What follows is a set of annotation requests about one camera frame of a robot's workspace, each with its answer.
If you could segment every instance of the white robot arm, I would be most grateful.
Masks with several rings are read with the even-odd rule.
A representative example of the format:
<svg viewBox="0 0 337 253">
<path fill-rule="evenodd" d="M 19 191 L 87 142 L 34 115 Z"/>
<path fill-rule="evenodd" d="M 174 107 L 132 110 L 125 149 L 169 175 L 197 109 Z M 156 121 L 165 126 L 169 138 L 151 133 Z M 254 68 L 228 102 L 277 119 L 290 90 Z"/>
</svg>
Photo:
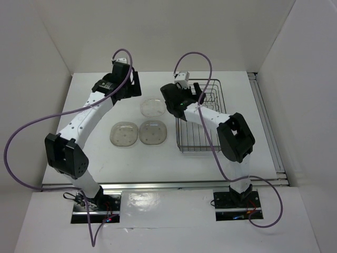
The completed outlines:
<svg viewBox="0 0 337 253">
<path fill-rule="evenodd" d="M 175 76 L 174 83 L 163 86 L 161 92 L 167 110 L 171 114 L 184 121 L 202 125 L 197 103 L 202 91 L 199 84 L 194 83 L 196 94 L 192 94 L 188 84 L 189 76 L 187 71 L 179 72 Z M 232 161 L 230 178 L 249 176 L 249 160 L 255 139 L 244 117 L 239 113 L 234 115 L 219 113 L 202 105 L 200 109 L 206 127 L 217 132 L 221 151 Z M 243 200 L 251 190 L 249 178 L 230 183 L 230 191 L 238 201 Z"/>
<path fill-rule="evenodd" d="M 133 82 L 128 78 L 125 85 L 111 98 L 95 103 L 111 94 L 127 77 L 130 66 L 126 59 L 113 63 L 112 72 L 105 75 L 92 88 L 84 107 L 91 107 L 80 113 L 58 134 L 48 134 L 45 146 L 48 164 L 63 174 L 75 186 L 83 190 L 91 203 L 98 207 L 109 202 L 102 187 L 87 170 L 89 160 L 82 151 L 85 142 L 101 118 L 121 99 L 142 94 L 138 73 L 133 69 Z"/>
</svg>

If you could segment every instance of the wire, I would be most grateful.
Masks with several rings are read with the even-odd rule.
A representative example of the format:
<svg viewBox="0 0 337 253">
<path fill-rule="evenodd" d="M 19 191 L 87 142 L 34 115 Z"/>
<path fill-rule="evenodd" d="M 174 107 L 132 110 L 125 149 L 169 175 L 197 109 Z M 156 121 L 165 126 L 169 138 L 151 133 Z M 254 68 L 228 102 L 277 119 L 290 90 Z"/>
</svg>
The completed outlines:
<svg viewBox="0 0 337 253">
<path fill-rule="evenodd" d="M 249 200 L 249 202 L 250 202 L 250 204 L 252 204 L 252 205 L 253 205 L 253 207 L 254 207 L 254 210 L 253 210 L 253 211 L 248 211 L 248 210 L 247 210 L 247 214 L 250 214 L 251 212 L 255 212 L 255 210 L 256 210 L 256 205 L 254 204 L 254 202 L 253 202 L 253 201 L 251 201 L 251 200 Z"/>
<path fill-rule="evenodd" d="M 200 52 L 189 52 L 189 53 L 186 53 L 186 54 L 184 54 L 183 56 L 181 56 L 180 59 L 178 60 L 176 66 L 175 66 L 175 68 L 174 68 L 173 75 L 175 75 L 175 72 L 176 72 L 176 70 L 177 70 L 177 68 L 178 68 L 178 66 L 179 66 L 179 64 L 180 64 L 180 62 L 181 62 L 181 60 L 184 59 L 186 56 L 188 56 L 188 55 L 190 55 L 190 54 L 197 54 L 197 55 L 200 55 L 200 56 L 204 57 L 204 58 L 208 61 L 209 66 L 210 66 L 210 75 L 209 75 L 209 79 L 208 79 L 208 81 L 207 81 L 207 83 L 206 83 L 206 86 L 204 87 L 204 89 L 203 89 L 201 95 L 199 96 L 199 99 L 198 99 L 198 111 L 199 111 L 199 115 L 200 115 L 200 120 L 201 120 L 202 126 L 203 126 L 203 128 L 204 128 L 204 130 L 205 130 L 206 138 L 207 138 L 207 140 L 208 140 L 208 142 L 209 142 L 209 144 L 210 144 L 210 147 L 211 147 L 211 150 L 212 150 L 212 153 L 213 153 L 215 162 L 216 162 L 216 164 L 217 164 L 217 167 L 218 167 L 218 169 L 219 169 L 221 175 L 223 176 L 223 178 L 224 178 L 226 181 L 228 181 L 228 182 L 237 182 L 237 181 L 240 181 L 240 180 L 243 180 L 243 179 L 247 179 L 247 178 L 256 178 L 256 179 L 259 179 L 259 180 L 261 180 L 261 181 L 266 182 L 271 188 L 273 188 L 273 190 L 275 191 L 275 193 L 276 193 L 276 195 L 277 195 L 277 197 L 278 197 L 278 199 L 279 199 L 279 201 L 280 201 L 280 206 L 281 206 L 281 207 L 280 207 L 280 214 L 279 214 L 279 217 L 276 219 L 276 221 L 274 221 L 273 223 L 271 223 L 271 224 L 269 224 L 269 225 L 262 226 L 262 225 L 255 224 L 255 223 L 252 222 L 252 220 L 251 220 L 252 215 L 253 215 L 256 211 L 250 213 L 249 216 L 248 216 L 249 222 L 250 222 L 252 225 L 254 225 L 254 226 L 258 227 L 258 228 L 269 228 L 269 227 L 272 227 L 272 226 L 274 226 L 275 224 L 277 224 L 277 223 L 280 221 L 280 219 L 282 218 L 282 215 L 283 215 L 283 202 L 282 202 L 281 196 L 280 196 L 279 192 L 277 191 L 276 187 L 273 186 L 268 180 L 263 179 L 263 178 L 258 177 L 258 176 L 245 176 L 245 177 L 240 177 L 240 178 L 236 178 L 236 179 L 233 179 L 233 180 L 229 179 L 229 178 L 226 176 L 226 174 L 223 172 L 222 167 L 221 167 L 221 164 L 220 164 L 220 161 L 219 161 L 219 159 L 218 159 L 218 157 L 217 157 L 217 154 L 216 154 L 216 152 L 215 152 L 215 149 L 214 149 L 214 146 L 213 146 L 213 143 L 212 143 L 212 139 L 210 138 L 210 135 L 209 135 L 209 132 L 208 132 L 208 130 L 207 130 L 207 127 L 206 127 L 204 118 L 203 118 L 203 116 L 202 116 L 201 105 L 200 105 L 201 99 L 202 99 L 203 95 L 205 94 L 206 89 L 207 89 L 207 87 L 208 87 L 208 85 L 209 85 L 209 83 L 210 83 L 210 81 L 211 81 L 211 78 L 212 78 L 213 68 L 212 68 L 211 60 L 210 60 L 205 54 L 200 53 Z"/>
<path fill-rule="evenodd" d="M 118 92 L 122 87 L 123 85 L 127 82 L 127 80 L 130 78 L 130 75 L 131 75 L 131 72 L 132 72 L 132 57 L 131 57 L 131 54 L 128 50 L 124 49 L 124 48 L 121 48 L 121 49 L 118 49 L 112 56 L 112 59 L 115 59 L 116 55 L 119 53 L 119 52 L 125 52 L 127 53 L 129 59 L 130 59 L 130 67 L 128 69 L 128 73 L 125 77 L 125 79 L 123 80 L 123 82 L 112 92 L 110 93 L 108 96 L 104 97 L 103 99 L 89 105 L 89 106 L 85 106 L 85 107 L 82 107 L 82 108 L 79 108 L 79 109 L 76 109 L 76 110 L 72 110 L 72 111 L 68 111 L 68 112 L 62 112 L 62 113 L 55 113 L 55 114 L 51 114 L 51 115 L 48 115 L 48 116 L 45 116 L 45 117 L 42 117 L 42 118 L 39 118 L 39 119 L 36 119 L 36 120 L 33 120 L 27 124 L 24 124 L 23 126 L 19 127 L 8 139 L 7 143 L 6 143 L 6 146 L 5 146 L 5 149 L 4 149 L 4 163 L 5 163 L 5 167 L 6 167 L 6 170 L 7 172 L 9 173 L 9 175 L 11 175 L 11 177 L 19 184 L 21 184 L 22 186 L 24 187 L 27 187 L 27 188 L 30 188 L 32 190 L 36 190 L 36 191 L 59 191 L 59 190 L 79 190 L 82 195 L 83 195 L 83 198 L 84 198 L 84 202 L 85 202 L 85 205 L 86 205 L 86 211 L 87 211 L 87 221 L 88 221 L 88 227 L 89 227 L 89 234 L 90 234 L 90 239 L 91 239 L 91 245 L 93 247 L 95 247 L 96 245 L 96 237 L 97 237 L 97 233 L 98 231 L 100 230 L 100 228 L 102 227 L 103 224 L 105 224 L 107 222 L 107 220 L 103 220 L 102 224 L 98 227 L 97 231 L 96 231 L 96 234 L 95 234 L 95 237 L 93 237 L 93 233 L 92 233 L 92 228 L 91 228 L 91 221 L 90 221 L 90 211 L 89 211 L 89 202 L 88 202 L 88 199 L 87 199 L 87 196 L 84 194 L 84 192 L 80 189 L 80 188 L 77 188 L 77 187 L 52 187 L 52 188 L 43 188 L 43 187 L 36 187 L 36 186 L 31 186 L 23 181 L 21 181 L 11 170 L 11 168 L 9 167 L 9 164 L 8 164 L 8 150 L 9 150 L 9 146 L 11 145 L 11 142 L 12 140 L 14 139 L 14 137 L 20 133 L 22 130 L 24 130 L 25 128 L 27 128 L 28 126 L 30 125 L 33 125 L 35 123 L 38 123 L 38 122 L 41 122 L 41 121 L 44 121 L 44 120 L 47 120 L 47 119 L 51 119 L 51 118 L 55 118 L 55 117 L 59 117 L 59 116 L 64 116 L 64 115 L 68 115 L 68 114 L 72 114 L 72 113 L 76 113 L 76 112 L 82 112 L 84 110 L 87 110 L 93 106 L 96 106 L 100 103 L 102 103 L 103 101 L 109 99 L 111 96 L 113 96 L 114 94 L 116 94 L 116 92 Z"/>
</svg>

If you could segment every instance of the purple cable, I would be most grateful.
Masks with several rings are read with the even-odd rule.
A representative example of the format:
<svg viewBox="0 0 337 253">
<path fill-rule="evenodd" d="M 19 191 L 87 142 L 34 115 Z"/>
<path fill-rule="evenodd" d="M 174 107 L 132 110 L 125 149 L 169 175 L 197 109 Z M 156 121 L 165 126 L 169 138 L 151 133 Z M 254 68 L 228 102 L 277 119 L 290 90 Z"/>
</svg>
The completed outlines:
<svg viewBox="0 0 337 253">
<path fill-rule="evenodd" d="M 222 176 L 224 177 L 224 179 L 225 179 L 226 181 L 228 181 L 228 182 L 237 182 L 237 181 L 240 181 L 240 180 L 243 180 L 243 179 L 246 179 L 246 178 L 256 178 L 256 179 L 259 179 L 259 180 L 262 180 L 262 181 L 266 182 L 267 184 L 269 184 L 269 185 L 271 186 L 271 188 L 273 188 L 273 190 L 275 191 L 275 193 L 276 193 L 276 195 L 277 195 L 277 197 L 278 197 L 278 199 L 279 199 L 279 201 L 280 201 L 280 206 L 281 206 L 280 215 L 279 215 L 279 217 L 276 219 L 276 221 L 274 221 L 273 223 L 271 223 L 271 224 L 269 224 L 269 225 L 261 226 L 261 225 L 258 225 L 258 224 L 255 224 L 254 222 L 252 222 L 252 219 L 251 219 L 252 215 L 253 215 L 254 213 L 258 212 L 258 211 L 252 212 L 252 213 L 250 213 L 249 216 L 248 216 L 248 220 L 249 220 L 249 222 L 250 222 L 252 225 L 254 225 L 254 226 L 258 227 L 258 228 L 270 228 L 270 227 L 274 226 L 275 224 L 277 224 L 277 223 L 280 221 L 280 219 L 281 219 L 281 217 L 282 217 L 282 215 L 283 215 L 283 202 L 282 202 L 281 196 L 280 196 L 279 192 L 277 191 L 276 187 L 273 186 L 268 180 L 263 179 L 263 178 L 260 178 L 260 177 L 258 177 L 258 176 L 245 176 L 245 177 L 240 177 L 240 178 L 236 178 L 236 179 L 233 179 L 233 180 L 229 179 L 229 178 L 226 176 L 226 174 L 223 172 L 223 170 L 222 170 L 220 161 L 219 161 L 219 159 L 218 159 L 218 157 L 217 157 L 217 155 L 216 155 L 216 152 L 215 152 L 215 149 L 214 149 L 214 146 L 213 146 L 213 143 L 212 143 L 212 139 L 210 138 L 210 135 L 209 135 L 209 133 L 208 133 L 208 130 L 207 130 L 207 127 L 206 127 L 204 118 L 203 118 L 203 116 L 202 116 L 202 112 L 201 112 L 201 109 L 200 109 L 200 101 L 201 101 L 201 98 L 203 97 L 203 95 L 205 94 L 205 91 L 206 91 L 206 89 L 207 89 L 207 87 L 208 87 L 208 85 L 209 85 L 209 83 L 210 83 L 210 81 L 211 81 L 211 78 L 212 78 L 213 68 L 212 68 L 211 60 L 210 60 L 205 54 L 200 53 L 200 52 L 189 52 L 189 53 L 186 53 L 186 54 L 184 54 L 183 56 L 180 57 L 179 61 L 177 62 L 176 66 L 175 66 L 175 68 L 174 68 L 173 73 L 174 73 L 174 75 L 175 75 L 175 72 L 176 72 L 176 70 L 177 70 L 177 68 L 178 68 L 178 66 L 179 66 L 179 64 L 180 64 L 180 62 L 181 62 L 181 60 L 184 59 L 186 56 L 188 56 L 188 55 L 190 55 L 190 54 L 198 54 L 198 55 L 201 55 L 202 57 L 204 57 L 204 58 L 208 61 L 209 65 L 210 65 L 210 75 L 209 75 L 209 79 L 207 80 L 206 86 L 205 86 L 205 88 L 203 89 L 203 91 L 202 91 L 202 93 L 201 93 L 201 95 L 200 95 L 200 97 L 199 97 L 199 100 L 198 100 L 198 111 L 199 111 L 199 115 L 200 115 L 200 120 L 201 120 L 202 126 L 203 126 L 203 128 L 204 128 L 204 130 L 205 130 L 205 134 L 206 134 L 207 140 L 208 140 L 208 142 L 209 142 L 209 144 L 210 144 L 210 147 L 211 147 L 212 153 L 213 153 L 213 155 L 214 155 L 214 159 L 215 159 L 215 162 L 216 162 L 216 164 L 217 164 L 217 167 L 219 168 L 221 175 L 222 175 Z"/>
<path fill-rule="evenodd" d="M 116 55 L 119 53 L 119 52 L 125 52 L 128 54 L 129 56 L 129 59 L 130 59 L 130 67 L 129 67 L 129 70 L 128 70 L 128 73 L 126 75 L 126 78 L 124 79 L 124 81 L 116 88 L 116 90 L 114 90 L 111 94 L 109 94 L 108 96 L 104 97 L 103 99 L 89 105 L 89 106 L 85 106 L 85 107 L 82 107 L 82 108 L 79 108 L 79 109 L 76 109 L 76 110 L 72 110 L 72 111 L 68 111 L 68 112 L 62 112 L 62 113 L 55 113 L 55 114 L 52 114 L 52 115 L 49 115 L 49 116 L 45 116 L 45 117 L 42 117 L 42 118 L 39 118 L 37 120 L 33 120 L 23 126 L 21 126 L 20 128 L 18 128 L 8 139 L 7 143 L 6 143 L 6 146 L 5 146 L 5 150 L 4 150 L 4 163 L 5 163 L 5 167 L 7 169 L 7 172 L 11 175 L 11 177 L 16 181 L 18 182 L 19 184 L 23 185 L 24 187 L 27 187 L 27 188 L 30 188 L 32 190 L 37 190 L 37 191 L 43 191 L 43 190 L 46 190 L 46 191 L 57 191 L 57 190 L 80 190 L 80 188 L 77 188 L 77 187 L 52 187 L 52 188 L 42 188 L 42 187 L 36 187 L 36 186 L 31 186 L 29 184 L 26 184 L 25 182 L 21 181 L 15 174 L 13 174 L 11 168 L 9 167 L 9 164 L 8 164 L 8 149 L 9 149 L 9 145 L 11 144 L 12 140 L 14 139 L 14 137 L 19 133 L 21 132 L 22 130 L 24 130 L 25 128 L 27 128 L 28 126 L 30 125 L 33 125 L 35 123 L 38 123 L 38 122 L 41 122 L 41 121 L 44 121 L 44 120 L 47 120 L 47 119 L 51 119 L 51 118 L 55 118 L 55 117 L 59 117 L 59 116 L 64 116 L 64 115 L 68 115 L 68 114 L 72 114 L 72 113 L 76 113 L 76 112 L 82 112 L 84 110 L 87 110 L 95 105 L 98 105 L 100 103 L 102 103 L 103 101 L 109 99 L 111 96 L 113 96 L 116 92 L 118 92 L 122 87 L 123 85 L 127 82 L 127 80 L 129 79 L 129 77 L 131 76 L 131 72 L 132 72 L 132 57 L 131 57 L 131 54 L 128 50 L 124 49 L 124 48 L 121 48 L 121 49 L 118 49 L 114 55 L 112 56 L 112 59 L 115 59 Z M 83 194 L 83 197 L 84 197 L 84 201 L 85 201 L 85 204 L 86 204 L 86 211 L 87 211 L 87 220 L 88 220 L 88 226 L 89 226 L 89 233 L 90 233 L 90 238 L 91 238 L 91 244 L 93 247 L 95 247 L 95 244 L 96 244 L 96 236 L 97 236 L 97 233 L 99 231 L 99 229 L 102 227 L 102 225 L 104 223 L 106 223 L 107 220 L 104 220 L 102 222 L 102 224 L 98 227 L 97 231 L 96 231 L 96 234 L 95 234 L 95 238 L 93 238 L 93 233 L 92 233 L 92 230 L 91 230 L 91 222 L 90 222 L 90 213 L 89 213 L 89 205 L 88 205 L 88 200 L 87 200 L 87 197 L 86 195 L 84 194 L 83 191 L 81 191 L 81 193 Z"/>
</svg>

